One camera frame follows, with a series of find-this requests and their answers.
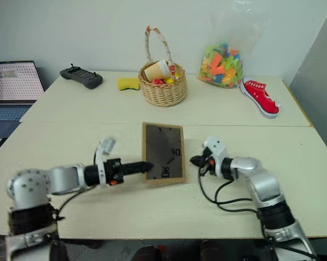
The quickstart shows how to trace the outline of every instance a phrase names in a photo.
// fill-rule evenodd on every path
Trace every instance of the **basket handle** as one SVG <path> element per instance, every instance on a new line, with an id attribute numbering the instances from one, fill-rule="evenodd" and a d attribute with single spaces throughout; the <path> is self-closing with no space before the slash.
<path id="1" fill-rule="evenodd" d="M 146 31 L 145 31 L 145 48 L 146 48 L 146 55 L 147 55 L 147 63 L 153 62 L 151 54 L 150 54 L 150 50 L 149 50 L 150 31 L 154 31 L 155 33 L 157 33 L 158 38 L 163 43 L 165 52 L 167 53 L 167 56 L 168 56 L 168 68 L 169 68 L 169 71 L 170 71 L 170 73 L 172 75 L 172 79 L 175 82 L 175 80 L 176 80 L 176 77 L 175 77 L 175 64 L 172 61 L 172 57 L 170 55 L 170 50 L 168 48 L 167 41 L 165 40 L 164 36 L 161 34 L 161 32 L 156 27 L 152 28 L 150 26 L 146 27 Z"/>

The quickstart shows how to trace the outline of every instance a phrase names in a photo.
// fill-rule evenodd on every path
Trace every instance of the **white shoe sole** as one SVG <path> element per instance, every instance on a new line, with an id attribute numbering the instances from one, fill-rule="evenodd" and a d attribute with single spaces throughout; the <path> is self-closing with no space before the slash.
<path id="1" fill-rule="evenodd" d="M 258 107 L 260 113 L 262 114 L 262 116 L 266 117 L 266 118 L 269 118 L 269 119 L 272 119 L 272 118 L 276 118 L 278 113 L 268 113 L 266 112 L 262 107 L 261 105 L 254 99 L 254 97 L 252 97 L 252 95 L 246 90 L 244 84 L 243 84 L 243 80 L 244 78 L 242 78 L 242 81 L 240 82 L 240 91 L 248 98 L 250 98 L 255 104 L 256 106 Z"/>

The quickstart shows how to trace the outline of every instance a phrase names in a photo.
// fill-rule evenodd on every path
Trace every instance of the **remote controller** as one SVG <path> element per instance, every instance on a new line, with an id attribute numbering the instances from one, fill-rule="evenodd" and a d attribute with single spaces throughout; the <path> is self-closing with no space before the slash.
<path id="1" fill-rule="evenodd" d="M 72 79 L 85 85 L 88 89 L 94 89 L 103 82 L 103 77 L 97 73 L 91 73 L 71 64 L 71 67 L 59 72 L 64 79 Z"/>

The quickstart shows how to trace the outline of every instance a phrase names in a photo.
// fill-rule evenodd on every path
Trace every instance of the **floor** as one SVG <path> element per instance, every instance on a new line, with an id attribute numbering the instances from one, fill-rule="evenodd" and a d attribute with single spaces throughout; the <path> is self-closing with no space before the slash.
<path id="1" fill-rule="evenodd" d="M 213 240 L 225 251 L 226 260 L 267 260 L 262 240 Z M 153 245 L 162 251 L 163 261 L 199 261 L 201 240 L 104 240 L 91 241 L 89 246 L 66 243 L 70 261 L 130 261 L 135 252 L 143 246 Z M 327 255 L 327 239 L 315 239 L 313 247 L 319 254 Z M 0 260 L 5 260 L 4 237 L 0 236 Z"/>

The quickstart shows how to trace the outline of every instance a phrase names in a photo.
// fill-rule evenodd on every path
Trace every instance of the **wicker basket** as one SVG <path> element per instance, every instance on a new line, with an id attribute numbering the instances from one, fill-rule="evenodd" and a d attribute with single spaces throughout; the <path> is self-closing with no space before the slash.
<path id="1" fill-rule="evenodd" d="M 158 85 L 150 83 L 144 72 L 146 68 L 156 63 L 152 61 L 149 50 L 149 36 L 151 30 L 157 33 L 165 47 L 165 51 L 168 56 L 168 67 L 173 79 L 172 83 Z M 160 107 L 169 107 L 180 103 L 183 99 L 185 99 L 187 94 L 187 84 L 184 69 L 179 64 L 173 63 L 167 42 L 157 28 L 151 29 L 151 27 L 147 27 L 145 32 L 145 43 L 148 62 L 143 68 L 141 68 L 138 77 L 140 88 L 143 91 L 146 101 Z M 176 72 L 180 75 L 179 79 L 175 78 Z"/>

